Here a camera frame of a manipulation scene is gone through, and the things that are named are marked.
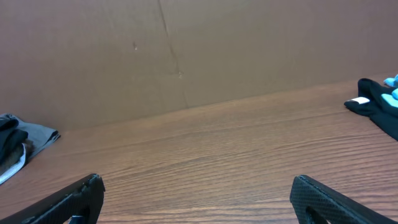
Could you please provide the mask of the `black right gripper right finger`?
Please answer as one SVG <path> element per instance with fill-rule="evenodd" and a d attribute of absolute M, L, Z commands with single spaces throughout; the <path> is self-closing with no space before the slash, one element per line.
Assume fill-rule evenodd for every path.
<path fill-rule="evenodd" d="M 290 202 L 300 224 L 397 224 L 307 175 L 294 178 Z"/>

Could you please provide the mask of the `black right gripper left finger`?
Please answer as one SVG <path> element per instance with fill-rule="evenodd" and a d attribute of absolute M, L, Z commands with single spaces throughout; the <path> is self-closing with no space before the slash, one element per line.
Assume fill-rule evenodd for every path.
<path fill-rule="evenodd" d="M 1 220 L 9 224 L 96 224 L 104 203 L 105 187 L 98 174 L 86 177 Z"/>

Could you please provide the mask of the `light blue printed t-shirt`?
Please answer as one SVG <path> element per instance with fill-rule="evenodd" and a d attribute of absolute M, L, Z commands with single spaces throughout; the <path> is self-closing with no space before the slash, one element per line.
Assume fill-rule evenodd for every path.
<path fill-rule="evenodd" d="M 391 93 L 383 93 L 382 98 L 392 107 L 398 106 L 398 97 L 397 97 L 397 75 L 394 78 L 386 78 L 384 80 L 384 84 L 388 87 L 393 88 Z"/>

